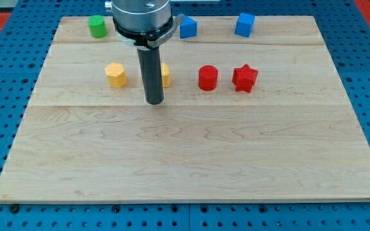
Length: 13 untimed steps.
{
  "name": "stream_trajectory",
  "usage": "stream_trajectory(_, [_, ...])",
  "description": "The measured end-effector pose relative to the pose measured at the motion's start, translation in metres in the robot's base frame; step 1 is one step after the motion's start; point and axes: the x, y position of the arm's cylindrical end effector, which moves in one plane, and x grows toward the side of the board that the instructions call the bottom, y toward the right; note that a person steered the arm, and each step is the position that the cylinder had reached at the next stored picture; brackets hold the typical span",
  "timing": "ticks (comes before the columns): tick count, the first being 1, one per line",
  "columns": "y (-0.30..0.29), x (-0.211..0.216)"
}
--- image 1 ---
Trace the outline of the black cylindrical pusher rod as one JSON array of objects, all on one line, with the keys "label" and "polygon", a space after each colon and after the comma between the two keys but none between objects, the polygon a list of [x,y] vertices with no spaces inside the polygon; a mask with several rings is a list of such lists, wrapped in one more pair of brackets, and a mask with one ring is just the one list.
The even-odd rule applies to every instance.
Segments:
[{"label": "black cylindrical pusher rod", "polygon": [[159,48],[137,50],[146,102],[158,105],[163,102],[163,80]]}]

